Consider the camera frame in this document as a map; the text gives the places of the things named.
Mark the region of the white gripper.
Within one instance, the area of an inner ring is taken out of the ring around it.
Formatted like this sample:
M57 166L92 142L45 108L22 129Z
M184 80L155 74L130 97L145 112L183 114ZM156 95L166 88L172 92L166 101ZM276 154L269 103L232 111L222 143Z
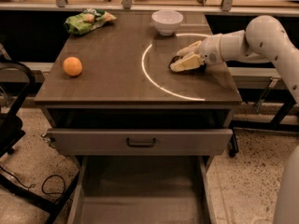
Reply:
M221 57L221 37L222 34L212 35L203 41L196 41L180 49L177 52L177 56L171 60L169 68L177 73L197 69L203 64L203 60L207 65L223 63L223 58ZM182 57L191 53L198 53L198 51L202 57L197 54Z

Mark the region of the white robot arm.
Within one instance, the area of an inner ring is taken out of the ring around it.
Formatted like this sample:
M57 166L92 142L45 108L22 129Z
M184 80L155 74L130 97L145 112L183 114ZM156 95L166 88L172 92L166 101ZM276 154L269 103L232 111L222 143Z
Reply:
M299 103L299 49L272 16L254 18L246 29L217 34L177 52L169 67L174 72L228 61L275 66L295 102ZM299 147L288 158L281 178L273 224L299 224Z

